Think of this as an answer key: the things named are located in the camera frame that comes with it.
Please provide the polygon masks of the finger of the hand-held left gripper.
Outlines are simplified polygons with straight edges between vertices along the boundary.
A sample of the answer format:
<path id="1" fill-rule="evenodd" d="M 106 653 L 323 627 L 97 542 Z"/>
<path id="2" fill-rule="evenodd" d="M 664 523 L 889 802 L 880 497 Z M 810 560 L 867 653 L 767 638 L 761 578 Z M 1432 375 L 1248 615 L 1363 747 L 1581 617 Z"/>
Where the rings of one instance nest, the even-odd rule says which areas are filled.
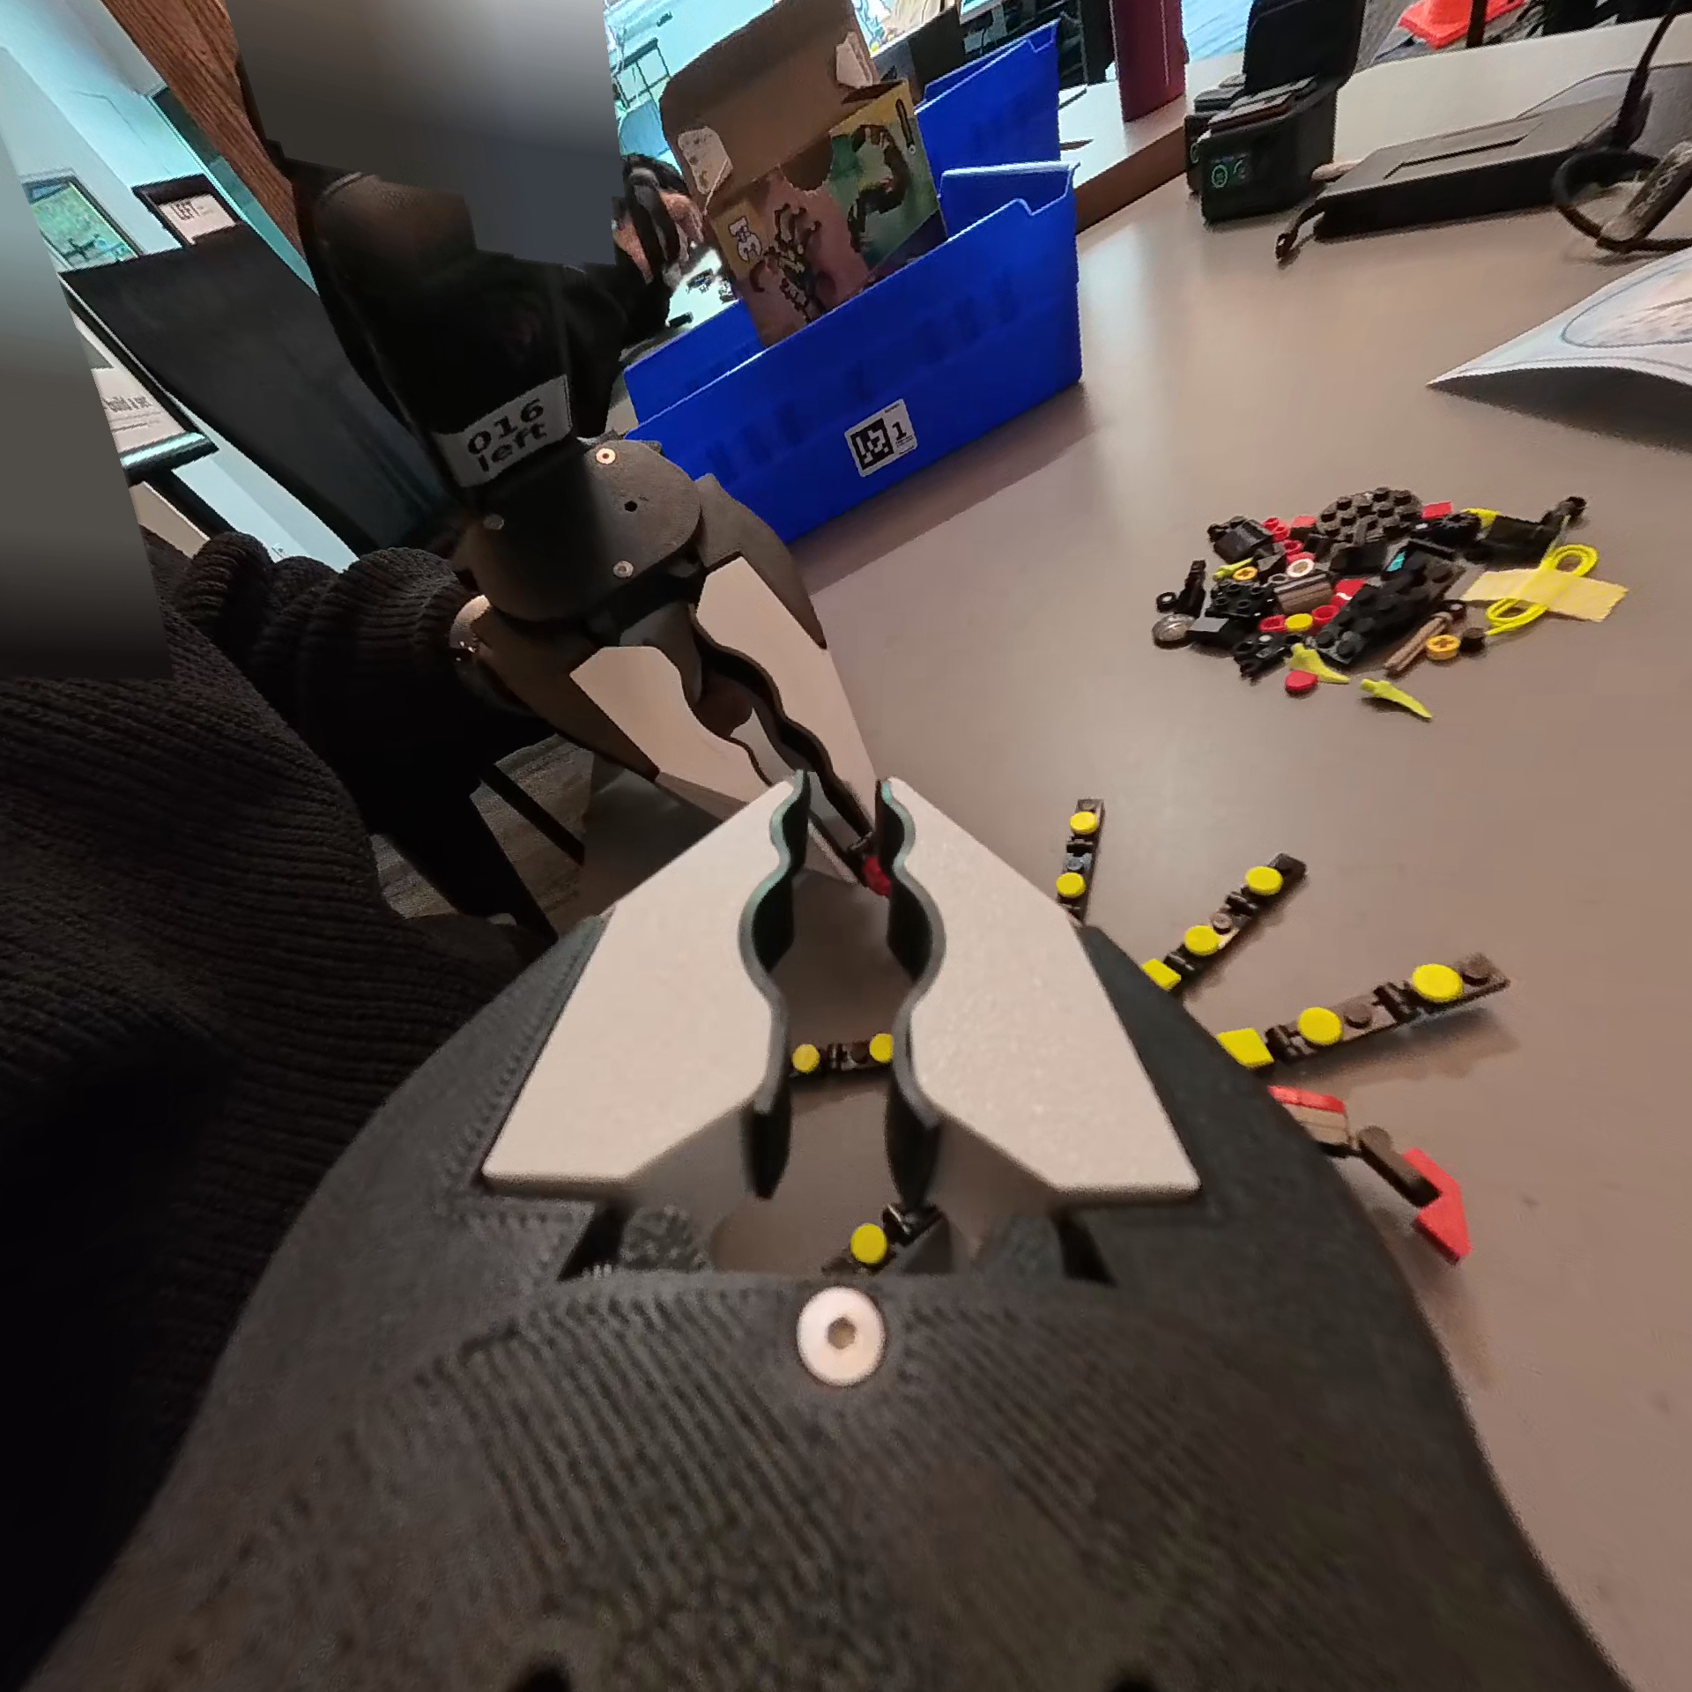
<path id="1" fill-rule="evenodd" d="M 837 821 L 836 854 L 869 860 L 879 778 L 827 647 L 745 557 L 704 576 L 691 620 L 707 661 L 752 690 L 771 745 L 814 773 Z"/>
<path id="2" fill-rule="evenodd" d="M 607 647 L 574 682 L 651 765 L 651 782 L 724 819 L 794 772 L 810 775 L 812 859 L 874 885 L 874 761 L 830 654 L 769 676 L 743 653 L 710 648 L 696 701 L 663 650 Z"/>

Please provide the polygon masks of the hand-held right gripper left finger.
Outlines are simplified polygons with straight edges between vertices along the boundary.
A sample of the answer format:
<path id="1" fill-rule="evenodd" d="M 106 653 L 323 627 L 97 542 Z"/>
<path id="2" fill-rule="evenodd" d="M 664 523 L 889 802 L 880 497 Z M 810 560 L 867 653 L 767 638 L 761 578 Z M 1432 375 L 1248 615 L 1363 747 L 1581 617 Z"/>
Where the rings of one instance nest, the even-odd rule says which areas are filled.
<path id="1" fill-rule="evenodd" d="M 481 1178 L 599 1202 L 769 1199 L 790 1163 L 794 938 L 812 779 L 724 819 L 589 925 Z"/>

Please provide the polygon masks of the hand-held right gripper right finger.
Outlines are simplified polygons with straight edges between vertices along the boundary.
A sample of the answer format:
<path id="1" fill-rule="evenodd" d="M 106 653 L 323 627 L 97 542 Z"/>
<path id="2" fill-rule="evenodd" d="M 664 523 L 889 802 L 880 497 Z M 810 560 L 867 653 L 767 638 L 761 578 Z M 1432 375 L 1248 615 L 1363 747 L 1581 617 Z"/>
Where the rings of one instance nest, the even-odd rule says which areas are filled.
<path id="1" fill-rule="evenodd" d="M 884 1151 L 967 1240 L 1011 1216 L 1181 1202 L 1198 1174 L 1079 927 L 898 778 L 879 789 L 895 1014 Z"/>

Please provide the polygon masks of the black yellow lego scorpion model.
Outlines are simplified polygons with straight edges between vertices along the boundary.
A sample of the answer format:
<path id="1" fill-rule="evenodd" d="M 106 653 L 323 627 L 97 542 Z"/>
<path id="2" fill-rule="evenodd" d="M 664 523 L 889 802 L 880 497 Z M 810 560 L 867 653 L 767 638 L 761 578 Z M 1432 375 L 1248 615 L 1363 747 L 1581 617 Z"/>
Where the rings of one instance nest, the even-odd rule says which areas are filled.
<path id="1" fill-rule="evenodd" d="M 1075 925 L 1087 916 L 1106 806 L 1079 798 L 1068 818 L 1063 866 L 1054 897 Z M 1230 947 L 1240 940 L 1305 880 L 1305 865 L 1279 854 L 1246 870 L 1223 902 L 1190 925 L 1162 959 L 1143 964 L 1150 981 L 1178 997 L 1193 987 Z M 1226 1029 L 1217 1041 L 1240 1067 L 1267 1073 L 1302 1066 L 1366 1038 L 1425 1026 L 1449 1011 L 1474 1005 L 1508 987 L 1506 975 L 1484 955 L 1454 962 L 1423 962 L 1406 979 L 1385 981 L 1360 997 L 1304 1008 L 1295 1020 L 1268 1029 Z M 895 1033 L 883 1029 L 856 1044 L 795 1044 L 790 1049 L 790 1077 L 819 1086 L 839 1077 L 892 1070 Z M 1414 1231 L 1449 1262 L 1471 1256 L 1471 1231 L 1460 1184 L 1421 1148 L 1399 1148 L 1383 1128 L 1349 1116 L 1342 1099 L 1299 1086 L 1270 1084 L 1268 1094 L 1302 1129 L 1332 1159 L 1357 1159 L 1414 1209 Z M 908 1256 L 939 1227 L 930 1205 L 886 1206 L 879 1218 L 853 1229 L 843 1248 L 824 1269 L 846 1276 L 877 1276 Z"/>

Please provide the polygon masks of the person's left forearm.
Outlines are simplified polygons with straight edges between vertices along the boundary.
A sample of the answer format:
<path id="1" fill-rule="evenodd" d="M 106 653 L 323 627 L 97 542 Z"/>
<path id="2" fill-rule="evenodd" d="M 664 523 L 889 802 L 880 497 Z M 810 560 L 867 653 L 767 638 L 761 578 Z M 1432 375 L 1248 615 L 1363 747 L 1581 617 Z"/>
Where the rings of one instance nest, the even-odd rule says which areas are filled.
<path id="1" fill-rule="evenodd" d="M 388 547 L 334 570 L 237 534 L 194 556 L 149 547 L 161 601 L 323 759 L 447 747 L 483 727 L 449 648 L 469 597 L 433 553 Z"/>

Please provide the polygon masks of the printed cardboard lego box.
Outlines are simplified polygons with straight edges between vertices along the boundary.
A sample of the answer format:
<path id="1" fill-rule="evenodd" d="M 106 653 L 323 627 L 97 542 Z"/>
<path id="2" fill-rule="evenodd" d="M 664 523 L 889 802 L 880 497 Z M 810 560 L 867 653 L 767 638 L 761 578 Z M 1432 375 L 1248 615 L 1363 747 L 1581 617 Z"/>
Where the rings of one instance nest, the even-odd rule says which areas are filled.
<path id="1" fill-rule="evenodd" d="M 774 5 L 677 71 L 661 116 L 763 348 L 944 241 L 917 96 L 853 5 Z"/>

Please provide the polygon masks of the pile of loose lego pieces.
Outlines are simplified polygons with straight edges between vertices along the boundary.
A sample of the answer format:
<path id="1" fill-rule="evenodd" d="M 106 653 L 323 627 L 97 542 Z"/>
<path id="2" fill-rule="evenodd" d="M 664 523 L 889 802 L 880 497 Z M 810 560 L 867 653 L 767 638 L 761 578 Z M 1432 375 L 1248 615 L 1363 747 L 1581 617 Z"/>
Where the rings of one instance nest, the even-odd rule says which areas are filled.
<path id="1" fill-rule="evenodd" d="M 1377 485 L 1295 518 L 1208 527 L 1208 553 L 1157 599 L 1150 643 L 1205 653 L 1293 698 L 1347 688 L 1371 714 L 1418 724 L 1406 684 L 1474 662 L 1539 624 L 1597 627 L 1626 601 L 1584 542 L 1588 499 L 1535 518 Z"/>

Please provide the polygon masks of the person's left hand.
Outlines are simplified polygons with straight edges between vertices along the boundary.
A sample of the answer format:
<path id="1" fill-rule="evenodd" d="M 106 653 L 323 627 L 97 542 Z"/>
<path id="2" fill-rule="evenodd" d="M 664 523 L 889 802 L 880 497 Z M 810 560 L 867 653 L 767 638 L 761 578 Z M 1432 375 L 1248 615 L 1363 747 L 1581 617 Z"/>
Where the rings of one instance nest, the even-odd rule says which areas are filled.
<path id="1" fill-rule="evenodd" d="M 451 623 L 449 653 L 455 675 L 486 703 L 589 747 L 590 714 L 573 679 L 589 654 L 581 638 L 526 631 L 473 594 Z"/>

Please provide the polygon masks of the blue plastic bin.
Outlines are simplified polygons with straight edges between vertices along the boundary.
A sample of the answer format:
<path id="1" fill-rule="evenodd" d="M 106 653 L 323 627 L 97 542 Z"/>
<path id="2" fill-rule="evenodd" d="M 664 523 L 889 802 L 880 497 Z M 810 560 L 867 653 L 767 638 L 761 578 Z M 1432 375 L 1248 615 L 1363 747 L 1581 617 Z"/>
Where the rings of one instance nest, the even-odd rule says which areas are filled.
<path id="1" fill-rule="evenodd" d="M 780 344 L 731 307 L 643 357 L 630 435 L 791 542 L 1075 384 L 1072 165 L 946 171 L 940 204 L 977 218 Z"/>
<path id="2" fill-rule="evenodd" d="M 982 216 L 981 171 L 1061 163 L 1060 26 L 1047 23 L 930 82 L 917 124 L 948 237 Z"/>

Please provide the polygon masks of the black framed marker sign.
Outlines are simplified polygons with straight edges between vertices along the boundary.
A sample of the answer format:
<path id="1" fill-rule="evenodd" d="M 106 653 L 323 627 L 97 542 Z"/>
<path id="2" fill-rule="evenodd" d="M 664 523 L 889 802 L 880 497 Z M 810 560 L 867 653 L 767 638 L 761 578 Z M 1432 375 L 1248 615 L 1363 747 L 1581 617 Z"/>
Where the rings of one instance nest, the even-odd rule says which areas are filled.
<path id="1" fill-rule="evenodd" d="M 76 330 L 91 350 L 95 387 L 126 485 L 135 490 L 214 458 L 215 442 L 143 369 L 116 330 L 79 296 L 68 271 L 58 275 L 58 284 L 66 294 Z"/>

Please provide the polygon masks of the person's black sweater torso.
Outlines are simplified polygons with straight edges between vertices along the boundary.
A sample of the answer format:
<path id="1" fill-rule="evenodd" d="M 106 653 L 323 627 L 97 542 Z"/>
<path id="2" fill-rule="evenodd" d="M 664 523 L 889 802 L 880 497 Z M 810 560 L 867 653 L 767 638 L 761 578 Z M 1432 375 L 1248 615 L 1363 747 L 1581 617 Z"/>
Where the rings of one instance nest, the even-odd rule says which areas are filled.
<path id="1" fill-rule="evenodd" d="M 166 675 L 2 688 L 5 1687 L 149 1508 L 306 1199 L 543 951 L 400 916 L 370 839 L 542 726 L 467 686 L 471 741 L 326 761 L 156 588 Z"/>

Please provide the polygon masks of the black flat device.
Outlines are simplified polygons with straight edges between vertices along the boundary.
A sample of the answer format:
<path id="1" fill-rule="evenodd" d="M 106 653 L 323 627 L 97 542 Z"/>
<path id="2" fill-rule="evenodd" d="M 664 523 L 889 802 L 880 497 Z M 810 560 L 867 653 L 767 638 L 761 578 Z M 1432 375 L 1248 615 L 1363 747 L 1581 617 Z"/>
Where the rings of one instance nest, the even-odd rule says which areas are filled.
<path id="1" fill-rule="evenodd" d="M 1382 148 L 1309 204 L 1304 234 L 1353 239 L 1544 207 L 1567 159 L 1613 146 L 1628 79 L 1588 76 L 1512 118 Z"/>

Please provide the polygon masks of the open instruction booklet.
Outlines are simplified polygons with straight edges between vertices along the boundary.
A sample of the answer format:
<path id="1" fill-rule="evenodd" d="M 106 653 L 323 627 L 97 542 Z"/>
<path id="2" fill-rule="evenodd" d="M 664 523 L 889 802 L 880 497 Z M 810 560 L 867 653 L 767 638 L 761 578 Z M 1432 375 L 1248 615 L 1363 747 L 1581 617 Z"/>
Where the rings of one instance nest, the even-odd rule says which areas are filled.
<path id="1" fill-rule="evenodd" d="M 1596 294 L 1434 376 L 1428 388 L 1687 450 L 1690 253 L 1624 267 Z"/>

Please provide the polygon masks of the small framed wall sign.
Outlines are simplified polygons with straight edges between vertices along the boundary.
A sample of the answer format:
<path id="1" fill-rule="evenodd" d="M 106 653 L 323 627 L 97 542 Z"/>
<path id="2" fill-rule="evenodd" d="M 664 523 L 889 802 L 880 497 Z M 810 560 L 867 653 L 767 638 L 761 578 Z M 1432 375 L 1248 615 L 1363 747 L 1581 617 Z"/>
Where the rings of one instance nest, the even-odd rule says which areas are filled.
<path id="1" fill-rule="evenodd" d="M 237 207 L 207 176 L 179 176 L 132 187 L 132 196 L 186 247 L 250 230 Z"/>

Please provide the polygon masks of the framed wall picture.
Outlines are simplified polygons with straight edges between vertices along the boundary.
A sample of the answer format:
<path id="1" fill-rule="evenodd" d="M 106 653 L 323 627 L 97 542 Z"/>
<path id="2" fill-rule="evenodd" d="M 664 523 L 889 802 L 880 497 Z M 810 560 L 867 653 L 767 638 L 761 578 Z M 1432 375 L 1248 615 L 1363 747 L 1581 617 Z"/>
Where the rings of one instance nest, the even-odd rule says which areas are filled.
<path id="1" fill-rule="evenodd" d="M 60 274 L 140 256 L 74 173 L 22 178 L 26 202 Z"/>

